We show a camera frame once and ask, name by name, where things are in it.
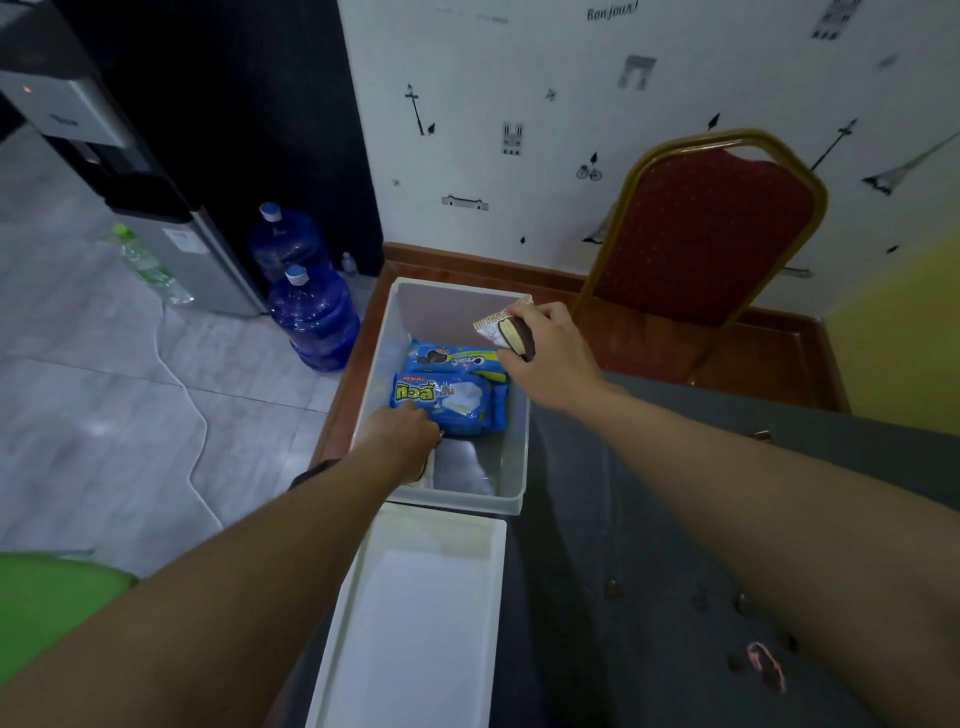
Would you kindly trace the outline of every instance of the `power cord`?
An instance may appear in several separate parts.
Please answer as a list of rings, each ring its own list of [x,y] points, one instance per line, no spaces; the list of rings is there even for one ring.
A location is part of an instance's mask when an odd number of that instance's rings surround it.
[[[206,502],[206,499],[200,495],[200,491],[193,484],[193,472],[197,470],[197,464],[200,463],[200,458],[204,455],[204,450],[206,449],[206,435],[210,430],[210,423],[204,417],[204,413],[200,411],[200,407],[197,406],[197,403],[193,401],[193,396],[190,394],[190,390],[186,388],[186,385],[180,381],[180,378],[173,373],[170,367],[167,366],[167,363],[163,361],[163,357],[160,356],[160,330],[163,328],[163,322],[167,317],[167,302],[163,299],[160,299],[160,320],[156,324],[154,329],[154,354],[156,355],[156,360],[160,362],[162,367],[166,370],[167,374],[170,375],[173,380],[180,385],[180,389],[183,390],[186,394],[187,400],[190,402],[190,406],[193,407],[193,411],[197,413],[197,417],[200,418],[201,422],[204,423],[204,438],[200,443],[200,450],[197,452],[197,457],[194,458],[193,465],[190,466],[190,472],[186,474],[186,484],[190,487],[190,490],[193,491],[193,495],[197,497],[197,500],[200,501],[201,505],[206,509],[206,512],[210,514],[210,518],[213,519],[217,527],[222,531],[224,530],[223,522],[217,518],[217,514],[213,512],[213,509],[210,508],[210,504]]]

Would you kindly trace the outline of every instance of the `green chair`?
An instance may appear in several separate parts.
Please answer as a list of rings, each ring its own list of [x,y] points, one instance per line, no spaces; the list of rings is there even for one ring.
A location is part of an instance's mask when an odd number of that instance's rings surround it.
[[[136,584],[136,577],[47,553],[0,553],[0,685]]]

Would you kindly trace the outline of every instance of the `blue water jug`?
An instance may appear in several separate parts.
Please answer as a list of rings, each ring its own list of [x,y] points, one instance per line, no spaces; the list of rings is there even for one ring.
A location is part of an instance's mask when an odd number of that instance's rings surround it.
[[[304,364],[319,372],[347,366],[360,319],[340,276],[329,268],[291,265],[267,301]]]
[[[247,235],[253,260],[270,283],[283,278],[288,265],[330,268],[330,255],[313,220],[302,212],[281,210],[277,203],[260,206]]]

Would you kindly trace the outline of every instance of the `yellow wall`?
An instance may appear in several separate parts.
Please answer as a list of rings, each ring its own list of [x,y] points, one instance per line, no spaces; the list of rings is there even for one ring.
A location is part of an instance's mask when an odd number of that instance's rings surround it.
[[[960,435],[960,237],[827,316],[853,414]]]

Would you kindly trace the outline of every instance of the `tile floor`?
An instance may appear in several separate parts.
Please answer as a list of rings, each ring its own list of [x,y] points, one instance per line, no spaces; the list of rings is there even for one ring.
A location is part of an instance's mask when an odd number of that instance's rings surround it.
[[[111,225],[32,128],[0,144],[0,550],[145,576],[217,525],[187,485],[204,425],[156,360],[159,299],[96,242]],[[193,483],[236,522],[307,467],[339,375],[268,317],[168,309],[158,343],[209,422]]]

